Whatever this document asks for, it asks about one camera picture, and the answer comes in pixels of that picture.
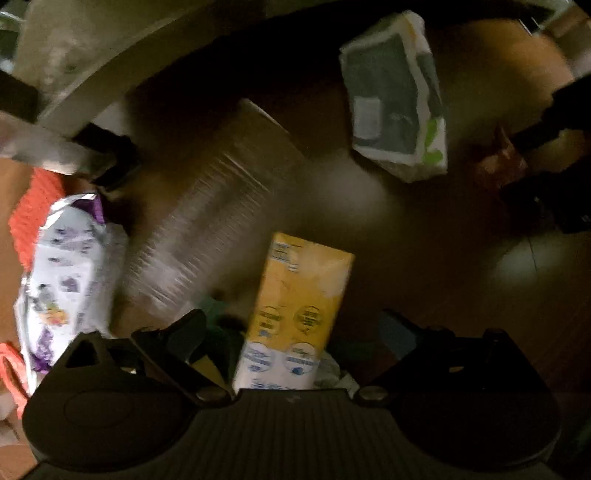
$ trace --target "wooden floor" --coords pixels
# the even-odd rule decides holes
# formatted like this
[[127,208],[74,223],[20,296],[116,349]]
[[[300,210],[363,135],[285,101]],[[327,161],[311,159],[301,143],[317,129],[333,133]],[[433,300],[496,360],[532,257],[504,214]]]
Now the wooden floor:
[[[497,122],[510,131],[528,126],[550,104],[551,92],[571,81],[564,59],[550,40],[530,37],[514,22],[430,30],[447,108],[450,169],[445,177],[406,185],[352,154],[336,48],[346,38],[315,46],[305,40],[313,34],[294,38],[286,30],[273,44],[257,35],[219,42],[99,118],[130,135],[145,157],[137,176],[112,196],[117,220],[131,234],[130,254],[191,184],[199,152],[224,115],[237,99],[250,98],[290,132],[308,164],[289,198],[224,265],[216,287],[232,313],[248,318],[272,231],[344,249],[356,261],[334,338],[375,339],[377,315],[386,307],[462,336],[504,328],[559,393],[569,427],[588,407],[580,393],[591,380],[591,235],[516,230],[505,207],[470,174],[473,146],[487,144]],[[560,170],[584,149],[582,136],[570,132],[530,162]],[[9,161],[0,164],[2,339],[14,338],[10,306],[19,277],[6,218],[27,173]],[[120,335],[172,320],[124,301],[116,311],[113,328]],[[370,381],[393,361],[383,353],[352,371]]]

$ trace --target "screw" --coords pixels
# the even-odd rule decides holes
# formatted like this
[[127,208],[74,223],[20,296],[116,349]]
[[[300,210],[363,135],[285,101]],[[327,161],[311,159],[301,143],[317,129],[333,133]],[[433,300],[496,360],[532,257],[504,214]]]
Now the screw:
[[217,403],[222,401],[228,392],[226,392],[222,387],[218,387],[217,385],[212,385],[209,387],[200,388],[197,392],[197,398],[203,402],[207,403]]
[[370,385],[359,389],[359,396],[365,401],[379,402],[388,396],[388,390],[377,385]]

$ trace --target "yellow box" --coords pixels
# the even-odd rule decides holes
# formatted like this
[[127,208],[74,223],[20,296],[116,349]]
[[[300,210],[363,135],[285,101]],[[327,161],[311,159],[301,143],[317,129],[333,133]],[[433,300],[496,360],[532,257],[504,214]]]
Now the yellow box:
[[353,258],[284,233],[274,235],[235,391],[311,387]]

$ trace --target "white plastic bag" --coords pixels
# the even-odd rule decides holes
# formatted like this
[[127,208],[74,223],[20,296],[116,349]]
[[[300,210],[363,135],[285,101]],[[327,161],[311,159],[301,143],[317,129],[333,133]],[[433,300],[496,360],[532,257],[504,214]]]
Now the white plastic bag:
[[98,194],[55,202],[14,306],[28,393],[82,332],[110,336],[111,305],[127,236],[105,221]]
[[424,22],[407,11],[341,48],[353,148],[403,181],[447,172],[445,120]]

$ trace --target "purple and white package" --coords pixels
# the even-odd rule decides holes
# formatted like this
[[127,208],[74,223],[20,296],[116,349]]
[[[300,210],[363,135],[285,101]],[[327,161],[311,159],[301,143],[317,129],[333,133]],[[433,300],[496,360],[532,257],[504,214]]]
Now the purple and white package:
[[111,306],[127,236],[105,220],[96,193],[55,202],[39,230],[33,268],[14,306],[29,395],[83,332],[111,336]]

